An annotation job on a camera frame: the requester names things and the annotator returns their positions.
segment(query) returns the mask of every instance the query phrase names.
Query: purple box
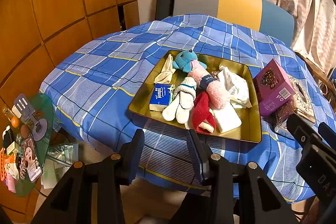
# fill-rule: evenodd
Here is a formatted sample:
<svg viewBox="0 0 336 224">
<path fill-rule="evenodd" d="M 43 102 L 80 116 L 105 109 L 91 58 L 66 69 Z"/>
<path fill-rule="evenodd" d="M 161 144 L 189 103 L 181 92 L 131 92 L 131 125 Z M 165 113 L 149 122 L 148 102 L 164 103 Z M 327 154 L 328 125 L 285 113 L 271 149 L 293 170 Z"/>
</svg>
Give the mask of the purple box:
<svg viewBox="0 0 336 224">
<path fill-rule="evenodd" d="M 274 59 L 253 78 L 253 83 L 261 116 L 275 112 L 295 94 L 287 73 Z"/>
</svg>

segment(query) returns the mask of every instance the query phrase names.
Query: label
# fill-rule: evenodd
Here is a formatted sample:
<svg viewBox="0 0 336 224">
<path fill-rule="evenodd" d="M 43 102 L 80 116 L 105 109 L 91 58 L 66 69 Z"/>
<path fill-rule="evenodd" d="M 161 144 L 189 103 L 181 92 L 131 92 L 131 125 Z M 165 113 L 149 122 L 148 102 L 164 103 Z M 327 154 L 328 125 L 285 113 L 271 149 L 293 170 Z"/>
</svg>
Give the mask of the label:
<svg viewBox="0 0 336 224">
<path fill-rule="evenodd" d="M 288 97 L 290 97 L 290 93 L 288 92 L 288 90 L 286 88 L 283 88 L 282 90 L 279 91 L 279 94 L 284 98 L 287 99 Z"/>
<path fill-rule="evenodd" d="M 201 90 L 206 91 L 208 85 L 212 82 L 212 81 L 216 81 L 215 78 L 213 78 L 211 75 L 205 75 L 202 77 L 200 83 L 199 83 L 199 87 L 201 88 Z"/>
</svg>

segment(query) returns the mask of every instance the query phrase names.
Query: table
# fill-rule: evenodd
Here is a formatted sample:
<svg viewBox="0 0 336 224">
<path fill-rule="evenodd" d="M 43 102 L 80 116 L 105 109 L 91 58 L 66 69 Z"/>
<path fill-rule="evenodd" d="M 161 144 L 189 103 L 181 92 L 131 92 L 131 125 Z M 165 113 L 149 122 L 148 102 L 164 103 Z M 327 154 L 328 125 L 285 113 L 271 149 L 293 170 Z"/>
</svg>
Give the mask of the table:
<svg viewBox="0 0 336 224">
<path fill-rule="evenodd" d="M 336 130 L 330 104 L 306 64 L 290 48 L 274 37 L 207 15 L 170 17 L 95 39 L 60 63 L 43 81 L 40 92 L 53 101 L 62 128 L 108 155 L 132 140 L 138 127 L 127 110 L 128 104 L 152 68 L 171 49 L 193 49 L 243 63 L 253 77 L 274 58 L 309 94 L 316 117 L 313 129 L 325 122 Z M 145 145 L 138 175 L 162 187 L 206 194 L 208 189 L 194 176 L 185 130 L 150 120 L 141 128 L 145 131 Z M 233 152 L 222 138 L 202 136 L 201 141 L 230 162 L 256 162 L 289 202 L 314 195 L 296 171 L 300 145 L 278 135 L 264 118 L 261 128 L 261 143 L 248 153 Z M 239 196 L 237 187 L 234 196 Z"/>
<path fill-rule="evenodd" d="M 35 110 L 39 110 L 41 112 L 40 118 L 45 118 L 48 122 L 47 132 L 45 133 L 44 137 L 41 140 L 34 142 L 37 159 L 41 167 L 43 167 L 50 143 L 51 131 L 53 129 L 53 104 L 51 103 L 51 100 L 48 98 L 48 96 L 44 94 L 36 94 L 28 98 L 28 100 Z M 19 133 L 19 130 L 13 131 L 14 134 Z M 34 189 L 36 182 L 37 180 L 31 182 L 28 174 L 26 174 L 25 179 L 19 179 L 15 185 L 16 195 L 18 197 L 29 195 L 31 190 Z"/>
</svg>

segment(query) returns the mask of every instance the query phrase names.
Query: glass bottle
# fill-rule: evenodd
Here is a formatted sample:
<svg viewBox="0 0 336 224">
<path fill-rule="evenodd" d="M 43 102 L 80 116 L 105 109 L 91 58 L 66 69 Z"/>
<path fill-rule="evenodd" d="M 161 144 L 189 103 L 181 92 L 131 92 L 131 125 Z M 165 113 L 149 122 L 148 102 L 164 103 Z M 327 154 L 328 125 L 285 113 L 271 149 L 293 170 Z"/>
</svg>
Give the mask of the glass bottle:
<svg viewBox="0 0 336 224">
<path fill-rule="evenodd" d="M 11 122 L 13 117 L 16 117 L 13 113 L 13 111 L 7 106 L 4 105 L 2 107 L 2 113 L 7 117 L 7 119 Z"/>
</svg>

